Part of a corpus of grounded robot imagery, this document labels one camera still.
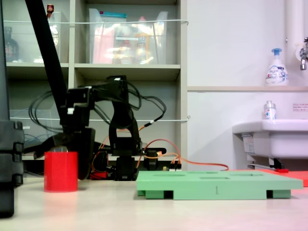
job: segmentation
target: table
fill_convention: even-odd
[[[43,178],[24,180],[0,231],[308,230],[308,188],[292,199],[173,201],[137,197],[132,181],[85,180],[78,192],[45,193]]]

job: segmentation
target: green board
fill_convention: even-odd
[[[303,181],[261,171],[140,171],[138,196],[174,200],[291,198]]]

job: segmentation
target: red cup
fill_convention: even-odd
[[[46,152],[44,165],[45,192],[65,193],[77,191],[77,152]]]

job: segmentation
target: shelf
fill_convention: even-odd
[[[175,5],[178,0],[86,0],[92,4]]]
[[[172,81],[178,78],[180,65],[75,64],[75,69],[87,80],[126,75],[131,81]]]
[[[263,91],[263,92],[271,92],[271,91],[284,91],[284,92],[292,92],[292,91],[308,91],[308,87],[302,86],[188,86],[188,92],[219,92],[219,91],[241,91],[241,92],[252,92],[252,91]]]
[[[109,161],[116,161],[116,159],[118,158],[118,156],[109,156]],[[172,161],[175,158],[175,156],[165,156],[165,157],[161,157],[158,160],[159,161]],[[34,160],[32,155],[23,155],[22,157],[23,160]],[[135,161],[139,160],[139,156],[135,156]]]
[[[6,63],[8,79],[47,80],[44,64]],[[68,64],[61,64],[65,79],[68,79]]]

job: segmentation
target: label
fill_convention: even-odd
[[[265,119],[277,119],[276,109],[275,108],[267,108],[264,110],[264,118]]]
[[[308,112],[308,103],[294,103],[293,111],[294,112]]]
[[[246,153],[255,153],[254,138],[252,136],[243,137],[244,149]]]
[[[138,38],[116,37],[116,40],[132,40],[132,41],[138,41]]]
[[[288,72],[282,66],[272,66],[269,71],[268,75],[265,79],[267,84],[276,84],[285,82],[288,80]]]

